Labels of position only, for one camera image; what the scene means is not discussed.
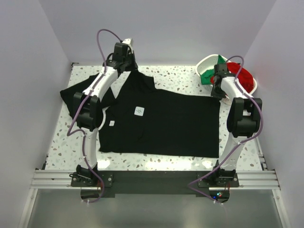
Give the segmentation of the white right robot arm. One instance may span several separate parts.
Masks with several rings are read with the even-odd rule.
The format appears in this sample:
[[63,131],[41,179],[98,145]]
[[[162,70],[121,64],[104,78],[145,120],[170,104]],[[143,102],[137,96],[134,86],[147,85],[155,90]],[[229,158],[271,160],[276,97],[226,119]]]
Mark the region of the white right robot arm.
[[224,151],[213,168],[215,178],[233,179],[237,162],[246,142],[260,132],[262,100],[253,98],[228,71],[226,64],[214,66],[214,84],[211,96],[222,99],[228,96],[231,101],[227,118],[228,140]]

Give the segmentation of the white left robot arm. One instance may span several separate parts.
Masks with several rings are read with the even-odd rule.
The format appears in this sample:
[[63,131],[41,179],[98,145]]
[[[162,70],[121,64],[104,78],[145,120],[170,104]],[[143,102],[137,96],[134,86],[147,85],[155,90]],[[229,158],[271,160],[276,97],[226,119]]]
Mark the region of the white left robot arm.
[[103,118],[102,99],[121,73],[136,70],[133,39],[117,42],[114,51],[106,59],[101,72],[91,85],[73,97],[73,123],[84,134],[82,142],[83,160],[76,168],[78,176],[94,179],[97,175],[96,140]]

